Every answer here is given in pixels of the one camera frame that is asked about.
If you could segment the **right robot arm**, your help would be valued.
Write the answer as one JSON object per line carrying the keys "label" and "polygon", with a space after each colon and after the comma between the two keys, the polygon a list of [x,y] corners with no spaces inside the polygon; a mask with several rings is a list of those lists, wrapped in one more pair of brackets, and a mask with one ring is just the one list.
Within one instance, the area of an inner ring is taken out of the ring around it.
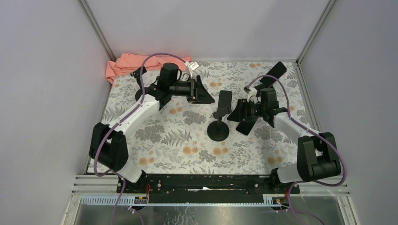
{"label": "right robot arm", "polygon": [[250,133],[259,118],[283,132],[297,145],[296,163],[272,171],[269,187],[273,192],[283,192],[288,183],[311,182],[340,175],[340,160],[333,150],[334,136],[331,133],[317,133],[295,122],[287,108],[279,106],[274,88],[261,89],[259,102],[239,99],[227,117],[229,121],[238,123],[236,130],[244,135]]}

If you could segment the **purple phone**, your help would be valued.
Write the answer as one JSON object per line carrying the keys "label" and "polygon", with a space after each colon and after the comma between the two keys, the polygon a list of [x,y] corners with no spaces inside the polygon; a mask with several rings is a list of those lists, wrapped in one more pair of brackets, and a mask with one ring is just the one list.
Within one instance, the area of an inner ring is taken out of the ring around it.
{"label": "purple phone", "polygon": [[[266,75],[272,76],[276,79],[281,78],[287,72],[287,67],[282,62],[277,62],[267,73]],[[276,81],[270,77],[263,77],[260,80],[262,88],[271,87]]]}

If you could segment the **aluminium frame profile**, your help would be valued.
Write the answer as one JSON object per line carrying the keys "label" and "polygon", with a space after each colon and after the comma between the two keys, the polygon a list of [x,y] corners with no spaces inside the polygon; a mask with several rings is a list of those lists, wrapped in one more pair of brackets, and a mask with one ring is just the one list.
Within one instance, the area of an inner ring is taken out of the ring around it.
{"label": "aluminium frame profile", "polygon": [[[74,181],[72,192],[87,193],[115,193],[121,185],[118,177],[114,175],[106,175],[97,177],[95,175],[77,175]],[[299,189],[304,195],[336,195],[349,196],[350,191],[346,184],[338,187],[328,187],[315,182],[301,183]]]}

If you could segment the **pink cloth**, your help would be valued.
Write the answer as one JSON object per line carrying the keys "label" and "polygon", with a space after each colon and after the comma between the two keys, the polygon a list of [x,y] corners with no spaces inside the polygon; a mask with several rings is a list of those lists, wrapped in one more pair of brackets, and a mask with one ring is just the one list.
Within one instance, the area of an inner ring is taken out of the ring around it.
{"label": "pink cloth", "polygon": [[[132,73],[139,69],[147,58],[148,56],[145,55],[123,53],[116,61],[109,61],[107,63],[105,72],[106,80],[113,84],[116,77]],[[190,62],[191,57],[184,57],[182,59],[183,61],[173,56],[157,55],[147,60],[144,66],[147,71],[155,71],[160,70],[164,63],[175,63],[179,69],[186,71],[185,62]]]}

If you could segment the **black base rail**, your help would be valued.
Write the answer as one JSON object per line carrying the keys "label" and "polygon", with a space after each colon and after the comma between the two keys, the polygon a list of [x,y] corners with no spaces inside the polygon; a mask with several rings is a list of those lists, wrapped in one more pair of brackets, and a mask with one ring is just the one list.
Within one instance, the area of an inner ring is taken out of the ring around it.
{"label": "black base rail", "polygon": [[263,203],[263,195],[300,193],[275,175],[146,174],[137,182],[118,181],[117,193],[143,194],[149,203]]}

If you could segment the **black round-base stand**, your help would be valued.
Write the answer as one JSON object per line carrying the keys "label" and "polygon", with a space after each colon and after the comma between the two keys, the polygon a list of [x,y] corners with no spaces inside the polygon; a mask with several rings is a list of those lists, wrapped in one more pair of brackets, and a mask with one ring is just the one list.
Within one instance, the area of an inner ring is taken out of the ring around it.
{"label": "black round-base stand", "polygon": [[147,87],[143,87],[141,84],[141,76],[146,73],[147,70],[145,68],[145,66],[141,66],[138,69],[136,69],[135,71],[133,71],[132,73],[130,73],[130,76],[134,77],[136,79],[136,82],[139,86],[139,89],[137,90],[136,94],[135,94],[135,100],[138,101],[140,99],[140,97],[142,96],[142,91],[145,90],[145,93],[148,92],[148,88]]}
{"label": "black round-base stand", "polygon": [[207,127],[207,135],[211,140],[221,142],[227,139],[230,130],[228,125],[222,121],[222,118],[230,113],[230,106],[219,108],[213,113],[213,117],[216,119],[216,121],[211,122]]}

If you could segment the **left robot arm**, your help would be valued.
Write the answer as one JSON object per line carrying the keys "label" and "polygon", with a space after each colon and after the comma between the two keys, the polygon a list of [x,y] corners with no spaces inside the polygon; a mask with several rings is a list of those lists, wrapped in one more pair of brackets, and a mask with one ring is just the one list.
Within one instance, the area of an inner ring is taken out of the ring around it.
{"label": "left robot arm", "polygon": [[145,188],[144,171],[129,158],[127,139],[153,114],[160,111],[173,96],[186,97],[192,104],[212,104],[214,98],[204,87],[201,77],[180,81],[179,67],[165,63],[160,69],[156,84],[145,87],[145,93],[121,116],[109,124],[97,123],[92,132],[89,156],[112,172],[128,180],[135,193]]}

